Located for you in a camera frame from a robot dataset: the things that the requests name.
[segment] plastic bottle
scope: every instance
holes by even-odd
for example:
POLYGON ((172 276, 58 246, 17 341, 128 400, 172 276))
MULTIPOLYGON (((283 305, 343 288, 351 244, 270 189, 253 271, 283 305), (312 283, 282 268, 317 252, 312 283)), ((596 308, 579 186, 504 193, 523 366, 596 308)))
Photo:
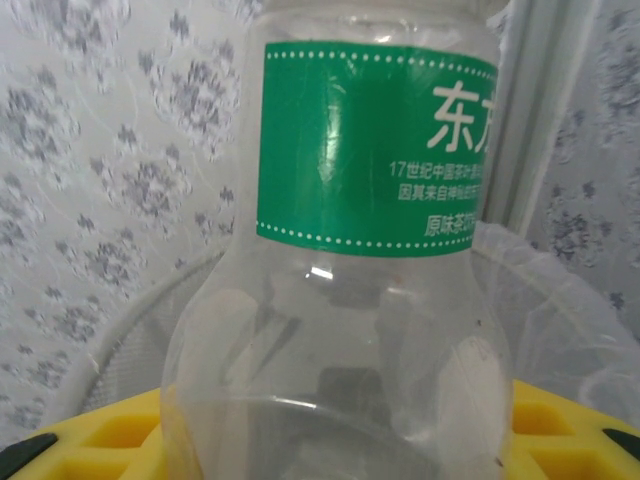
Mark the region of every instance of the plastic bottle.
POLYGON ((267 3, 237 231, 165 367, 171 479, 501 478, 507 347, 470 263, 486 7, 267 3))

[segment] gray floral pattern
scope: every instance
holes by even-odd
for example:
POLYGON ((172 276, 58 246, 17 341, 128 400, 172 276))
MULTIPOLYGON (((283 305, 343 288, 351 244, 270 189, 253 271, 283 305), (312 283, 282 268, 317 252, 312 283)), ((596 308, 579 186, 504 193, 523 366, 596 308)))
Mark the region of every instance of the gray floral pattern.
MULTIPOLYGON (((186 20, 180 25, 188 34, 186 20)), ((194 51, 196 58, 180 64, 140 51, 138 65, 149 78, 159 115, 215 159, 220 145, 230 140, 231 119, 238 108, 234 47, 225 41, 212 47, 198 45, 194 51)))
POLYGON ((44 221, 43 211, 24 192, 20 179, 7 173, 0 183, 0 256, 30 266, 39 248, 37 231, 44 221))
POLYGON ((235 49, 259 8, 0 2, 0 447, 131 298, 229 239, 235 49))
POLYGON ((10 0, 16 26, 56 48, 101 91, 116 65, 114 46, 131 15, 129 0, 10 0))
POLYGON ((62 188, 75 166, 71 146, 80 134, 80 124, 59 95, 56 78, 46 66, 5 76, 0 147, 32 174, 46 176, 62 188))
POLYGON ((528 237, 640 339, 640 4, 600 5, 528 237))

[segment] bottle label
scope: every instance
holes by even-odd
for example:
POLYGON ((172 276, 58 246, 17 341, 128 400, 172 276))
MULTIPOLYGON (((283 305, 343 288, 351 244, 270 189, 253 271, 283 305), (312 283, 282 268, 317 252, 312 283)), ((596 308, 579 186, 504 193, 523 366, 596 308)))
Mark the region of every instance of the bottle label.
POLYGON ((424 48, 268 44, 257 234, 370 257, 470 248, 496 74, 424 48))

